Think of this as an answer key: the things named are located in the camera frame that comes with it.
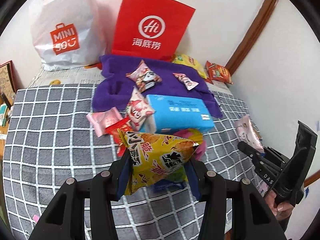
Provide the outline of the right hand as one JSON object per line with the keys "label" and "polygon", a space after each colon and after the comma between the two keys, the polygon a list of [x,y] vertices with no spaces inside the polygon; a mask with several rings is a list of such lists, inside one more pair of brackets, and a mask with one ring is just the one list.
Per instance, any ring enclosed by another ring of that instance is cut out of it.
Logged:
{"label": "right hand", "polygon": [[271,209],[276,219],[278,221],[282,221],[291,216],[294,207],[287,201],[276,204],[276,196],[276,193],[271,190],[268,194],[265,195],[264,200],[267,203],[268,207]]}

